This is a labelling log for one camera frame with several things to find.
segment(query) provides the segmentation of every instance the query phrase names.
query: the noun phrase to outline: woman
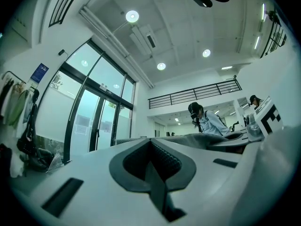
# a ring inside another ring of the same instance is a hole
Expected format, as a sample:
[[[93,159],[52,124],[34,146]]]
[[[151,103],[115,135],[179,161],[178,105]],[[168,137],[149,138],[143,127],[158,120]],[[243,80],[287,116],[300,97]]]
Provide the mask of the woman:
[[[203,106],[199,105],[197,102],[191,103],[188,106],[188,110],[194,120],[192,123],[198,127],[199,132],[217,136],[225,136],[230,133],[229,128],[222,123],[216,114],[212,111],[204,112]]]
[[[252,95],[250,97],[250,105],[255,105],[255,108],[254,108],[255,110],[260,106],[262,101],[263,100],[257,98],[256,95]]]

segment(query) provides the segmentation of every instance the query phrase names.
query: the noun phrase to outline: ceiling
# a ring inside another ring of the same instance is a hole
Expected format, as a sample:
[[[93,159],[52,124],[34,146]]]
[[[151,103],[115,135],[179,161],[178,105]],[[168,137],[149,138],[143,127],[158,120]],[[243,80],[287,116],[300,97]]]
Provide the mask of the ceiling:
[[[245,104],[247,104],[247,99],[246,98],[238,99],[238,103],[240,106],[244,106]],[[204,111],[216,112],[217,110],[220,110],[218,112],[218,115],[221,118],[223,118],[225,116],[230,116],[230,114],[235,111],[234,106],[233,106],[233,101],[228,101],[228,102],[221,103],[218,105],[211,105],[211,106],[204,108]],[[177,125],[178,123],[188,124],[188,123],[192,122],[190,113],[188,110],[182,111],[182,112],[177,112],[177,113],[164,114],[161,116],[156,116],[156,118],[159,119],[160,121],[162,121],[162,123],[167,124],[167,125]]]
[[[246,9],[246,0],[212,2],[212,8],[202,8],[193,0],[98,0],[90,9],[156,83],[193,71],[252,62],[261,4],[248,1],[251,8]],[[139,13],[134,24],[126,23],[125,13],[130,10]],[[150,55],[143,55],[130,39],[133,26],[146,25],[158,43]],[[211,50],[207,58],[202,56],[205,49]],[[159,71],[159,63],[165,63],[166,69]]]

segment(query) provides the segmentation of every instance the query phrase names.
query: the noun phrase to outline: light blue shirt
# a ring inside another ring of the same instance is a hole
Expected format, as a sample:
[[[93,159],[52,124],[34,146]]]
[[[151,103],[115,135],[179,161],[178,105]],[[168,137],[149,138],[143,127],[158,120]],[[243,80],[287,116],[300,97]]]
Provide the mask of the light blue shirt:
[[[205,111],[202,115],[202,118],[199,119],[201,124],[201,128],[204,133],[213,134],[217,136],[225,136],[230,133],[230,129],[225,127],[224,124],[220,121],[216,114],[212,111],[207,111],[206,116],[208,120],[205,118]]]

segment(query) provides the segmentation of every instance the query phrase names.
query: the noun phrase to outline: black railing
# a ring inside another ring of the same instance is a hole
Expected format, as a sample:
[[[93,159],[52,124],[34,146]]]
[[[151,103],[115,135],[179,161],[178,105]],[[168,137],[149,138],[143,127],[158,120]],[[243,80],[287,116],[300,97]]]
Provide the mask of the black railing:
[[[62,24],[71,4],[74,0],[58,0],[55,9],[53,10],[49,27],[55,25],[55,24]]]
[[[172,94],[149,99],[149,108],[157,108],[168,105],[200,100],[208,97],[219,96],[241,90],[236,79],[205,85],[197,88],[186,89]]]
[[[278,47],[283,46],[286,41],[286,34],[284,33],[283,28],[280,25],[279,18],[275,13],[275,11],[271,15],[271,19],[273,19],[273,24],[272,24],[271,31],[269,33],[269,39],[267,44],[265,45],[264,51],[262,52],[260,58],[275,51]]]

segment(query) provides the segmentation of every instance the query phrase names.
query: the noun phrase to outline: blue sign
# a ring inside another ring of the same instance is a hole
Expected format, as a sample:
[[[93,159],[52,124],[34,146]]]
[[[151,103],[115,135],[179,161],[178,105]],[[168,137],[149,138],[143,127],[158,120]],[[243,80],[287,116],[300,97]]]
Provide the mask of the blue sign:
[[[36,83],[40,83],[40,81],[43,79],[44,75],[46,74],[46,72],[48,71],[48,67],[46,67],[43,64],[40,64],[37,69],[35,70],[35,72],[33,72],[32,76],[30,77],[30,79],[32,79],[34,82]]]

